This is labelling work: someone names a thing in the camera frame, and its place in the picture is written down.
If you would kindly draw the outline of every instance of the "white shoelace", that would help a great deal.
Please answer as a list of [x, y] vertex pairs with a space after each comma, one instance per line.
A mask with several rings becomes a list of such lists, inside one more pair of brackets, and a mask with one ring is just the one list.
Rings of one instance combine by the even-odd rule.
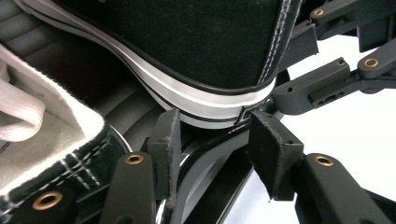
[[40, 130], [46, 106], [8, 81], [6, 64], [0, 61], [0, 111], [20, 120], [0, 126], [0, 140], [20, 142], [31, 138]]

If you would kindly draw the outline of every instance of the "white rubber sole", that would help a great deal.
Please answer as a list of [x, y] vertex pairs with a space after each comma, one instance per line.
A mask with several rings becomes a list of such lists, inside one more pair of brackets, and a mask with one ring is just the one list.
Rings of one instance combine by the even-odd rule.
[[25, 11], [57, 28], [81, 35], [115, 53], [134, 71], [150, 95], [166, 110], [177, 107], [181, 120], [206, 129], [234, 126], [245, 108], [263, 101], [275, 86], [250, 93], [221, 95], [188, 86], [143, 60], [121, 42], [67, 12], [51, 0], [17, 0]]

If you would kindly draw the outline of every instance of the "sneaker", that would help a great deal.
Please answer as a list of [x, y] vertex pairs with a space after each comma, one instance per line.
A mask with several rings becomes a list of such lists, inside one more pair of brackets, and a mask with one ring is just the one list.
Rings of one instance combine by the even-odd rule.
[[301, 0], [16, 0], [115, 53], [191, 125], [244, 122], [275, 86]]

